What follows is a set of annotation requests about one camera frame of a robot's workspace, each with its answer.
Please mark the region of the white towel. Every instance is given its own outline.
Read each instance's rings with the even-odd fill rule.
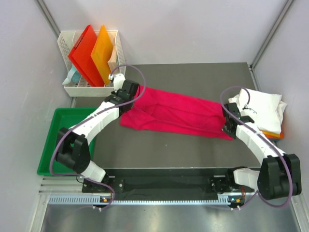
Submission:
[[[248,94],[243,89],[238,95],[230,98],[229,103],[235,102],[241,116],[250,116],[260,130],[280,134],[283,112],[287,106],[281,101],[282,95],[262,93],[251,89],[248,91],[251,98],[246,109],[243,108],[248,102]]]

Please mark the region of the gray table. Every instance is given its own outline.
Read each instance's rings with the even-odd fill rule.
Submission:
[[[241,85],[254,88],[246,63],[138,65],[149,87],[219,101],[222,90]],[[140,81],[127,69],[126,78]],[[78,98],[76,107],[98,106],[102,98]],[[98,136],[94,161],[105,168],[235,167],[259,163],[241,141],[135,131],[108,125]],[[282,200],[273,201],[280,204]],[[291,206],[270,208],[256,197],[240,212],[206,206],[113,206],[99,213],[82,209],[63,221],[78,205],[48,205],[42,232],[296,232],[298,223]]]
[[[137,65],[147,86],[220,101],[230,86],[254,89],[246,63]],[[142,82],[127,68],[126,78]],[[227,97],[235,96],[239,90]],[[78,98],[76,107],[99,106],[103,98]],[[234,167],[258,166],[251,151],[239,140],[226,141],[175,133],[136,131],[110,123],[98,136],[94,161],[104,168]]]

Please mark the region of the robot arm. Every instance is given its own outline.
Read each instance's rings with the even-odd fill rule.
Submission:
[[[90,160],[88,145],[110,122],[133,107],[133,103],[121,107],[116,107],[116,105],[131,101],[139,88],[138,83],[125,80],[122,74],[111,76],[111,81],[114,84],[114,92],[95,112],[88,116],[93,117],[91,120],[74,129],[66,137],[56,155],[57,162],[74,170],[77,174],[102,183],[107,183],[109,177],[104,169]],[[102,110],[107,108],[110,109],[100,114]],[[59,131],[57,142],[67,131],[66,128]]]
[[[226,104],[225,107],[238,117],[245,124],[253,128],[257,133],[252,132],[244,125],[238,125],[237,122],[224,111],[226,123],[223,130],[231,137],[242,140],[252,151],[261,164],[260,171],[254,171],[249,168],[230,169],[227,176],[230,185],[248,186],[259,190],[266,200],[288,196],[289,183],[287,174],[277,153],[275,153],[261,138],[263,136],[254,121],[248,116],[241,116],[236,103]],[[293,183],[293,195],[301,193],[300,162],[295,154],[287,155],[284,151],[275,147],[286,161]]]

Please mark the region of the red cloth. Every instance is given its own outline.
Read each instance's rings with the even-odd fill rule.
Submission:
[[[222,108],[217,102],[148,87],[120,119],[121,126],[136,130],[232,140],[222,131],[224,123]]]

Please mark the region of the green tray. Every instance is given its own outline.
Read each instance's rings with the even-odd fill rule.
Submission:
[[[49,163],[53,155],[54,149],[56,147],[58,131],[63,127],[70,128],[71,126],[76,125],[77,123],[84,120],[89,114],[91,114],[95,110],[96,108],[64,108],[55,110],[54,117],[51,126],[49,128],[43,154],[37,171],[39,175],[51,176],[49,172]],[[93,156],[94,146],[95,146],[95,139],[89,145],[91,159]],[[54,161],[54,173],[64,174],[64,173],[74,173],[74,171]]]

